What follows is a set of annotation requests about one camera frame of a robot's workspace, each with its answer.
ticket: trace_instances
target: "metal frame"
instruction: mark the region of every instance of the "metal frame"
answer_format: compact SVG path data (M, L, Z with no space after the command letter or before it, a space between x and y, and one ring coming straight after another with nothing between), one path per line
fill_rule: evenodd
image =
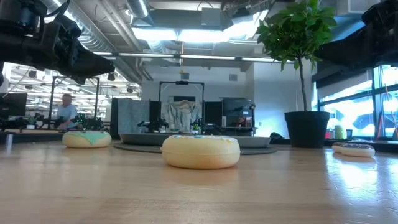
M178 84L179 82L180 81L176 81L176 82L160 81L159 82L159 103L160 103L160 106L159 106L159 112L158 112L158 115L157 115L157 119L160 119L162 117L162 100L161 100L161 97L162 97L162 84L164 84L164 83L174 83L176 85L182 85L182 84ZM203 122L205 122L205 117L206 117L206 115L205 115L205 83L203 83L203 82L186 82L186 83L187 83L187 85L189 85L189 84L193 84L193 85L199 84L199 85L201 85L201 98L202 98L201 118L203 119Z
M324 107L325 105L329 105L329 104L333 104L333 103L339 103L342 101L346 101L346 100L355 100L358 98L362 98L362 97L367 97L367 96L371 96L372 100L373 100L373 122L374 122L374 126L375 128L375 133L374 133L374 138L376 137L377 134L377 129L379 127L379 125L382 126L382 136L385 135L385 130L384 130L384 123L382 122L381 124L379 124L379 113L383 112L383 101L382 101L382 94L386 93L386 89L382 86L381 84L381 72L374 72L374 69L372 69L372 89L370 91L364 91L361 93L357 93L357 94L353 94L351 96L345 96L345 97L341 97L341 98L337 98L334 100L329 100L329 101L324 101L321 102L320 99L318 98L318 111L320 111L321 107ZM398 90L398 84L394 84L394 85L390 85L387 86L389 91L397 91Z
M67 78L64 76L54 76L52 77L52 86L51 86L51 97L50 97L50 109L49 109L49 121L51 122L51 113L52 113L52 105L54 101L54 89L55 89L55 80L58 78ZM98 77L93 77L93 79L97 80L97 90L96 90L96 96L95 96L95 110L94 110L94 119L97 118L97 108L98 108L98 94L100 93L100 78Z

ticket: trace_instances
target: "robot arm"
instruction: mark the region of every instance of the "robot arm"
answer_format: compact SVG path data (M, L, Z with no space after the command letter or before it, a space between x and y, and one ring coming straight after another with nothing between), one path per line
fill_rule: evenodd
M315 55L348 70L398 63L398 0L373 5L365 26L347 38L324 44Z
M80 28L63 15L69 2L46 15L47 8L40 0L0 1L0 71L3 62L18 63L59 71L79 84L86 78L113 72L111 61L79 42ZM52 22L44 23L45 17L55 15Z

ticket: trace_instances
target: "white wall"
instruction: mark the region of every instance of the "white wall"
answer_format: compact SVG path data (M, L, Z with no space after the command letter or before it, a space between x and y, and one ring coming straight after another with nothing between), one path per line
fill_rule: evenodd
M154 77L154 81L142 83L142 100L159 100L159 82L160 81L179 81L179 67L148 67L148 72ZM215 67L211 69L203 67L186 67L184 72L190 73L190 82L205 83L205 101L220 101L227 97L246 96L246 74L241 72L239 68L221 68ZM236 82L229 81L229 74L237 74ZM162 85L162 101L167 101L170 96L195 96L197 100L201 100L201 85Z
M311 106L311 69L310 63L304 61L305 87L308 109ZM158 100L159 81L180 80L181 68L149 67L153 82L142 84L143 100ZM242 97L253 100L256 104L255 120L257 136L269 136L277 132L288 138L289 134L284 113L303 110L300 75L292 64L287 64L281 72L280 63L254 63L246 73L239 68L187 67L184 72L190 73L191 82L205 82L205 100L220 101L226 97ZM238 82L230 82L229 74L238 74ZM162 101L169 96L195 96L201 99L201 91L194 86L176 86L171 84L162 92Z
M310 64L305 62L304 65L307 103L310 107ZM277 132L288 138L284 113L303 110L299 71L296 72L292 64L287 64L281 72L279 63L254 63L254 102L257 106L256 135L269 136Z

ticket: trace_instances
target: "round platform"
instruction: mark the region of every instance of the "round platform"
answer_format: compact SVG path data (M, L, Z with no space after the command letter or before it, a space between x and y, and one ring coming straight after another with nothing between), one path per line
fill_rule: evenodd
M135 146L130 144L117 143L114 145L117 149L124 149L136 152L151 152L151 153L162 153L159 146ZM258 155L258 154L268 154L276 152L273 148L261 148L261 149L241 149L241 155Z

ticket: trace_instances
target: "computer monitor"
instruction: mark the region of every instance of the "computer monitor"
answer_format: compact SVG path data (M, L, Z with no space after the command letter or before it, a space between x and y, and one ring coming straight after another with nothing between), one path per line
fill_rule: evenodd
M8 119L8 116L25 116L26 101L27 93L0 93L0 118Z

